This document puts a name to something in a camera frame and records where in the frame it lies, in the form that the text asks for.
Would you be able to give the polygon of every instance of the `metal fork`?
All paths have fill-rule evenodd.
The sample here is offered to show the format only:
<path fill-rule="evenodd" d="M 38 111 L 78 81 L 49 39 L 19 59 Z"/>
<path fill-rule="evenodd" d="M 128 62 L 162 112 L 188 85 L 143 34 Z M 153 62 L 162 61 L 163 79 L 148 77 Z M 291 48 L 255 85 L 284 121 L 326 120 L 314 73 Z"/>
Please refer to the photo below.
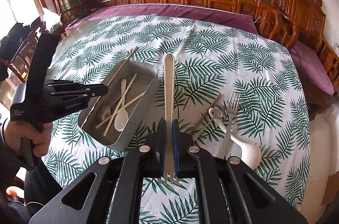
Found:
<path fill-rule="evenodd" d="M 224 156 L 225 156 L 226 149 L 227 149 L 227 146 L 228 146 L 228 142 L 229 142 L 229 139 L 231 137 L 231 124 L 232 124 L 233 118 L 237 115 L 239 100 L 240 100 L 240 94 L 237 94 L 237 93 L 233 93 L 231 95 L 231 97 L 229 98 L 229 101 L 228 101 L 228 104 L 227 104 L 227 109 L 226 109 L 226 113 L 229 116 L 228 125 L 227 125 L 227 132 L 224 136 L 224 139 L 223 139 L 221 146 L 219 148 L 219 151 L 217 153 L 218 158 L 223 159 Z"/>

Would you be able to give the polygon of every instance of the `leaf-patterned tablecloth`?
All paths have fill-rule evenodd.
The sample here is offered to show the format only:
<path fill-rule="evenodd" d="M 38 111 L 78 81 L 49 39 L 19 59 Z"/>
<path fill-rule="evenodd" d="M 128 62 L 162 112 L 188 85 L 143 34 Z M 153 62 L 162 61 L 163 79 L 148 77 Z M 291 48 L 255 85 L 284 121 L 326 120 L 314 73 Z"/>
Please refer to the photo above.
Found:
<path fill-rule="evenodd" d="M 232 92 L 241 105 L 232 133 L 260 146 L 255 170 L 288 202 L 302 202 L 310 163 L 310 129 L 306 101 L 289 52 L 280 44 L 238 29 L 182 18 L 154 15 L 107 18 L 82 36 L 52 66 L 48 78 L 100 83 L 112 67 L 136 47 L 132 60 L 154 64 L 160 89 L 128 150 L 142 145 L 164 116 L 163 59 L 176 59 L 175 118 L 187 132 L 218 92 L 226 107 Z M 47 156 L 48 170 L 65 187 L 103 155 L 117 152 L 101 145 L 77 125 L 79 112 L 55 121 Z M 209 116 L 202 122 L 206 124 Z M 198 138 L 200 147 L 216 154 L 223 133 L 212 122 Z M 232 155 L 241 150 L 232 145 Z M 178 184 L 144 180 L 140 223 L 196 223 L 194 180 Z"/>

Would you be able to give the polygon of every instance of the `metal tray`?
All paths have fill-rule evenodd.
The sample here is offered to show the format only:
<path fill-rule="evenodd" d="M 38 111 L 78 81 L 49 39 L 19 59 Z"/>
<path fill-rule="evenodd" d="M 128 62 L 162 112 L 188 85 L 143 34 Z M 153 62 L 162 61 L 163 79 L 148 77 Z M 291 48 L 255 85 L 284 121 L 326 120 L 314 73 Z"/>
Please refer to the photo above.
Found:
<path fill-rule="evenodd" d="M 108 84 L 113 75 L 117 72 L 119 67 L 123 64 L 124 60 L 119 61 L 114 68 L 105 77 L 102 83 Z M 117 131 L 114 127 L 114 121 L 104 136 L 106 125 L 96 129 L 101 120 L 97 115 L 101 106 L 105 106 L 112 100 L 118 100 L 121 93 L 121 80 L 126 79 L 127 84 L 131 81 L 134 74 L 137 73 L 135 78 L 135 85 L 129 89 L 125 97 L 125 104 L 138 96 L 142 92 L 145 94 L 126 108 L 129 119 L 123 131 Z M 92 98 L 86 109 L 82 110 L 78 117 L 78 125 L 87 134 L 93 137 L 99 143 L 117 151 L 123 151 L 130 143 L 133 135 L 137 131 L 143 117 L 145 116 L 148 107 L 153 102 L 155 94 L 159 88 L 159 78 L 157 69 L 148 63 L 129 61 L 119 72 L 116 79 L 109 86 L 107 95 L 98 98 Z M 114 111 L 118 102 L 111 106 L 111 112 Z"/>

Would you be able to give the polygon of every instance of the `purple cushion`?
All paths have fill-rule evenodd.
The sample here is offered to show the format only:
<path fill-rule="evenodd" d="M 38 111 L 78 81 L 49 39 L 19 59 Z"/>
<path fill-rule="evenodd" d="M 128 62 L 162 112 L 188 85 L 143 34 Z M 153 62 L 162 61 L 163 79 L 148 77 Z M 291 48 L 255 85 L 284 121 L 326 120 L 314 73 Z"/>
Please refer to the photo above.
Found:
<path fill-rule="evenodd" d="M 86 16 L 85 19 L 77 19 L 68 25 L 65 28 L 65 32 L 72 32 L 77 26 L 86 20 L 95 20 L 114 16 L 149 15 L 153 13 L 157 13 L 160 16 L 207 21 L 248 31 L 255 35 L 259 34 L 254 25 L 252 16 L 230 13 L 218 9 L 169 4 L 135 4 L 97 9 L 90 15 Z"/>
<path fill-rule="evenodd" d="M 317 54 L 305 44 L 297 41 L 289 51 L 298 72 L 306 74 L 309 80 L 320 90 L 329 95 L 334 89 Z"/>

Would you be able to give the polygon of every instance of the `silver screw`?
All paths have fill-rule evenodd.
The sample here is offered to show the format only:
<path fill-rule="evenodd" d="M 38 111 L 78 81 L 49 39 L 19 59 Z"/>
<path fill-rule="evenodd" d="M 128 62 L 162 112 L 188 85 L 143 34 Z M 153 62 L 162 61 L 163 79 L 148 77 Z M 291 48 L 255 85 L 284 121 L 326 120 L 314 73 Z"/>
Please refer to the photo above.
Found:
<path fill-rule="evenodd" d="M 199 148 L 197 146 L 191 146 L 189 147 L 189 152 L 192 152 L 192 153 L 197 153 L 199 152 Z"/>
<path fill-rule="evenodd" d="M 141 146 L 141 147 L 139 147 L 139 151 L 140 152 L 148 152 L 148 151 L 150 151 L 150 147 L 149 146 Z"/>
<path fill-rule="evenodd" d="M 231 158 L 229 158 L 229 162 L 232 165 L 238 165 L 240 163 L 240 159 L 236 156 L 232 156 Z"/>
<path fill-rule="evenodd" d="M 107 165 L 109 163 L 109 161 L 110 161 L 110 158 L 108 158 L 108 157 L 99 158 L 99 164 L 101 164 L 101 165 Z"/>

